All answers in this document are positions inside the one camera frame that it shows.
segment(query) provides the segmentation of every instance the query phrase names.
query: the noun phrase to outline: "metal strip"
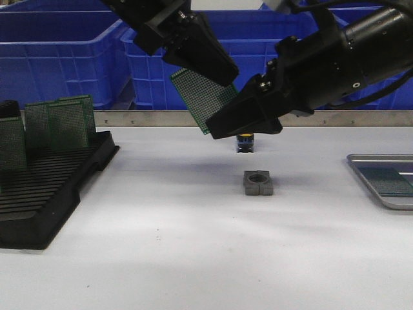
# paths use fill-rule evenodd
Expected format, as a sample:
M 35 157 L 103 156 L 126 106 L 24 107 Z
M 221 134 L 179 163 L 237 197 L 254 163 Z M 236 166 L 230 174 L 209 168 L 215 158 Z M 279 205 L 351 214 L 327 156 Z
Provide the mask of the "metal strip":
M 188 111 L 95 111 L 98 127 L 197 127 Z M 317 110 L 304 118 L 286 115 L 284 127 L 409 127 L 413 110 Z

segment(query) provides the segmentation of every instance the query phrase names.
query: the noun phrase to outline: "blue plastic crate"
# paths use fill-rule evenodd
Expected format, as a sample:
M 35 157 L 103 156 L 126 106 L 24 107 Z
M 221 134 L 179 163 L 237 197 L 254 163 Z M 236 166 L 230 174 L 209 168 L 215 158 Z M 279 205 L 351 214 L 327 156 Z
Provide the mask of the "blue plastic crate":
M 25 0 L 7 5 L 0 12 L 108 11 L 100 0 Z
M 0 13 L 0 98 L 27 103 L 91 94 L 109 109 L 130 79 L 112 12 Z
M 333 13 L 341 26 L 373 12 L 376 7 L 337 8 Z M 287 36 L 307 37 L 317 31 L 317 26 L 308 13 L 299 15 L 277 14 L 269 10 L 209 11 L 206 12 L 211 27 L 226 51 L 240 69 L 235 80 L 240 90 L 257 73 L 265 73 L 267 61 L 277 54 L 274 45 Z M 137 109 L 141 110 L 185 110 L 186 106 L 169 80 L 179 67 L 162 61 L 163 51 L 153 57 L 147 56 L 133 43 L 136 33 L 127 31 L 122 37 L 132 73 Z M 345 101 L 358 99 L 388 85 L 392 80 L 372 85 Z M 413 82 L 399 89 L 395 94 L 364 106 L 364 109 L 411 109 L 408 101 L 409 88 Z

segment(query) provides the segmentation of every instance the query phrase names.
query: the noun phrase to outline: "silver tray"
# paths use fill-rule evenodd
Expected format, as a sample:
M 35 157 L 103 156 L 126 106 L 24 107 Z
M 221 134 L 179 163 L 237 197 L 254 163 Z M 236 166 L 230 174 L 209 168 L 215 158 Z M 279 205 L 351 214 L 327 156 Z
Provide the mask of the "silver tray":
M 351 154 L 347 159 L 383 205 L 413 210 L 413 155 Z

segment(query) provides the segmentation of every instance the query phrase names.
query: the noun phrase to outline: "black cable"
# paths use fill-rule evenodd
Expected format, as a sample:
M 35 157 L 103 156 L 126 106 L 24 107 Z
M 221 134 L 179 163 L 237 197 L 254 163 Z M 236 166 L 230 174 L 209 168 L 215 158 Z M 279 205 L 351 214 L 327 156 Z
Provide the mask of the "black cable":
M 316 5 L 307 5 L 307 6 L 296 5 L 292 0 L 288 0 L 287 2 L 293 14 L 309 12 L 309 11 L 317 10 L 320 8 L 330 8 L 331 6 L 343 5 L 346 3 L 369 2 L 369 3 L 377 3 L 379 5 L 395 8 L 396 10 L 399 10 L 401 13 L 404 13 L 407 16 L 409 16 L 409 18 L 413 19 L 413 12 L 411 10 L 409 10 L 404 5 L 393 2 L 391 0 L 329 0 L 323 3 L 318 3 Z
M 397 81 L 391 83 L 389 86 L 383 88 L 382 90 L 375 92 L 374 94 L 371 94 L 359 100 L 344 103 L 342 105 L 329 104 L 328 106 L 332 108 L 333 110 L 346 110 L 346 109 L 353 109 L 353 108 L 359 107 L 360 105 L 366 105 L 367 103 L 373 102 L 375 100 L 381 99 L 391 94 L 392 92 L 397 90 L 400 86 L 405 84 L 410 78 L 413 78 L 413 68 L 407 71 L 406 73 L 404 73 L 403 76 L 399 78 Z

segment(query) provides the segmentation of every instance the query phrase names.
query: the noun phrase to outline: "gray holder block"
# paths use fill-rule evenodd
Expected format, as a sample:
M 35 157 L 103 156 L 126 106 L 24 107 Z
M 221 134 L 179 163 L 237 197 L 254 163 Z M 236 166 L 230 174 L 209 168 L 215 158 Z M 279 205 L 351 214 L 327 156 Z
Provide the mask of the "gray holder block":
M 272 196 L 274 186 L 269 171 L 245 171 L 244 188 L 247 196 Z

